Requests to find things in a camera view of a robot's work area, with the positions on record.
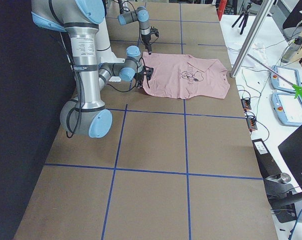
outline green tool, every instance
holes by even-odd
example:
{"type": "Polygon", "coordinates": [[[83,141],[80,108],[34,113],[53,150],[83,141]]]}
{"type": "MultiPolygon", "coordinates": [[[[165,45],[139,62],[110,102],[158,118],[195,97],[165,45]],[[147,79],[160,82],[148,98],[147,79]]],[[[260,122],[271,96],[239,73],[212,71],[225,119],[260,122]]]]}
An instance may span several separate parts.
{"type": "Polygon", "coordinates": [[[291,83],[290,81],[286,80],[284,77],[282,77],[281,75],[279,75],[276,71],[274,71],[273,69],[267,67],[266,65],[264,65],[262,62],[260,62],[258,59],[256,59],[255,57],[253,57],[252,55],[248,54],[248,56],[250,58],[252,58],[253,60],[257,61],[259,64],[261,64],[263,67],[265,67],[266,69],[268,69],[270,72],[274,73],[275,75],[277,75],[279,78],[281,78],[283,81],[286,81],[288,84],[290,84],[294,90],[295,90],[295,97],[294,98],[297,98],[297,96],[300,96],[301,99],[302,99],[302,86],[298,86],[298,85],[295,85],[293,83],[291,83]]]}

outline silver metal bar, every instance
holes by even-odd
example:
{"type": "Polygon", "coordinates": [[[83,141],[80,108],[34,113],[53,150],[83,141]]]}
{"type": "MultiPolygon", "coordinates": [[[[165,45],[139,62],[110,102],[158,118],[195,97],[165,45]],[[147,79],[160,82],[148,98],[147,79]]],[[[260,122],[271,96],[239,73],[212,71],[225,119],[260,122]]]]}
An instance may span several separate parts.
{"type": "Polygon", "coordinates": [[[279,78],[281,78],[282,80],[286,81],[288,84],[293,85],[293,83],[291,83],[290,81],[286,80],[284,77],[282,77],[280,74],[278,74],[276,71],[274,71],[273,69],[269,68],[268,66],[264,65],[264,63],[262,63],[261,61],[259,61],[258,59],[256,59],[255,57],[253,57],[251,54],[247,54],[250,58],[252,58],[253,60],[257,61],[259,64],[261,64],[263,67],[265,67],[266,69],[268,69],[270,72],[274,73],[275,75],[277,75],[279,78]]]}
{"type": "Polygon", "coordinates": [[[237,73],[239,72],[240,67],[243,64],[244,58],[246,57],[247,53],[249,52],[249,50],[252,46],[252,43],[264,22],[265,17],[267,16],[267,14],[269,13],[269,11],[272,7],[273,2],[274,2],[274,0],[264,0],[263,1],[262,5],[261,5],[261,9],[258,12],[257,16],[255,17],[252,27],[250,28],[250,31],[247,34],[247,37],[243,43],[241,51],[240,51],[239,55],[237,56],[237,59],[234,63],[234,66],[231,71],[231,77],[234,78],[237,75],[237,73]]]}

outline pink shirt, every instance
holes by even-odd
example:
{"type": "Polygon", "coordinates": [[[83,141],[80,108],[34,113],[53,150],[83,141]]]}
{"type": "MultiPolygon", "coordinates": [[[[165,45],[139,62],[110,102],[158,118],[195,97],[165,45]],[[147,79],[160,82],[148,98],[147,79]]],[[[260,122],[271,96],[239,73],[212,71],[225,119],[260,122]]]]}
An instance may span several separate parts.
{"type": "Polygon", "coordinates": [[[218,59],[197,59],[191,55],[143,53],[145,65],[154,68],[143,84],[152,96],[188,99],[197,95],[225,98],[230,85],[227,70],[218,59]]]}

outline light blue joint cap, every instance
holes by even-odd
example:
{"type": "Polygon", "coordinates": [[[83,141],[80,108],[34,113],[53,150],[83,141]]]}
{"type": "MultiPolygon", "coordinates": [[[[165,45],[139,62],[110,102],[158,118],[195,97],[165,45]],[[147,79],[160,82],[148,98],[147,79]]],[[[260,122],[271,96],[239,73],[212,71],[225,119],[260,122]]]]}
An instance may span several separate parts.
{"type": "Polygon", "coordinates": [[[149,19],[149,13],[146,10],[140,10],[137,14],[137,19],[140,22],[146,22],[149,19]]]}
{"type": "Polygon", "coordinates": [[[112,113],[107,110],[101,110],[93,119],[90,128],[89,136],[91,138],[102,138],[110,130],[112,125],[112,113]]]}
{"type": "Polygon", "coordinates": [[[82,14],[92,23],[100,24],[105,17],[104,5],[101,0],[75,0],[82,14]]]}
{"type": "Polygon", "coordinates": [[[120,25],[126,25],[125,18],[122,15],[118,15],[117,19],[119,20],[120,25]]]}
{"type": "Polygon", "coordinates": [[[126,55],[128,57],[138,57],[139,55],[141,55],[141,52],[137,46],[129,46],[126,49],[126,55]]]}
{"type": "Polygon", "coordinates": [[[120,78],[126,82],[130,82],[133,79],[134,75],[135,71],[130,67],[122,68],[119,74],[120,78]]]}
{"type": "Polygon", "coordinates": [[[43,17],[37,15],[36,13],[32,12],[32,17],[33,17],[33,22],[40,28],[42,27],[44,29],[54,30],[54,31],[58,31],[58,32],[65,31],[65,28],[63,26],[61,26],[58,23],[55,23],[51,20],[43,18],[43,17]]]}

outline white table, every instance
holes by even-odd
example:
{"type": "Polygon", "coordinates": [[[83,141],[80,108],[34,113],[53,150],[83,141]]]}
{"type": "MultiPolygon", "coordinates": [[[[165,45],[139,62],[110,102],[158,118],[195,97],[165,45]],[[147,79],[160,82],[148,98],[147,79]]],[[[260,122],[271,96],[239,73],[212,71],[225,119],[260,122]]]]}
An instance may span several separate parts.
{"type": "MultiPolygon", "coordinates": [[[[250,30],[250,27],[254,21],[254,16],[249,16],[248,21],[247,21],[247,26],[244,29],[243,35],[240,35],[240,29],[238,28],[239,22],[237,25],[232,28],[232,24],[236,21],[238,16],[234,15],[223,15],[222,20],[221,20],[221,28],[223,32],[223,36],[226,42],[227,47],[229,46],[234,46],[234,43],[238,43],[239,45],[242,45],[244,43],[244,40],[250,30]]],[[[267,17],[257,34],[257,37],[254,41],[255,44],[263,44],[264,47],[268,47],[270,45],[274,45],[280,41],[284,40],[280,30],[276,26],[274,20],[272,17],[267,17]]],[[[267,56],[267,62],[269,66],[272,66],[276,64],[287,46],[286,41],[283,41],[277,45],[270,46],[265,49],[265,53],[267,56]]],[[[262,66],[256,66],[257,68],[264,70],[262,66]]],[[[290,68],[295,68],[298,70],[300,79],[302,82],[302,67],[301,65],[297,62],[292,63],[288,65],[290,68]]],[[[271,82],[268,79],[269,72],[267,71],[261,71],[261,72],[254,72],[251,71],[245,67],[242,67],[241,70],[239,71],[238,75],[236,76],[236,83],[238,85],[244,86],[245,90],[250,92],[251,97],[258,97],[259,93],[257,91],[254,91],[253,89],[258,90],[261,92],[263,89],[263,86],[265,84],[265,88],[262,92],[261,98],[260,98],[260,103],[258,105],[257,109],[257,103],[258,103],[258,98],[252,98],[251,99],[251,107],[252,107],[252,112],[257,116],[257,120],[264,124],[269,132],[270,136],[268,140],[265,142],[265,145],[269,149],[270,153],[272,154],[274,160],[278,164],[279,168],[281,169],[282,172],[288,173],[292,176],[290,173],[288,167],[286,166],[281,154],[279,153],[278,150],[278,145],[282,143],[292,132],[294,132],[297,128],[296,127],[289,127],[289,126],[282,126],[275,115],[275,112],[273,110],[273,107],[271,105],[271,94],[274,92],[274,89],[271,86],[271,82]]],[[[254,139],[266,139],[267,137],[267,130],[261,126],[259,123],[257,124],[258,130],[252,132],[251,138],[252,140],[254,139]]],[[[292,178],[291,184],[293,186],[298,186],[296,183],[295,179],[292,178]]],[[[279,223],[276,216],[273,216],[276,232],[278,235],[279,240],[287,240],[289,236],[289,231],[292,229],[294,222],[287,222],[287,223],[279,223]]],[[[293,239],[296,240],[302,240],[302,222],[298,223],[294,234],[293,234],[293,239]]]]}

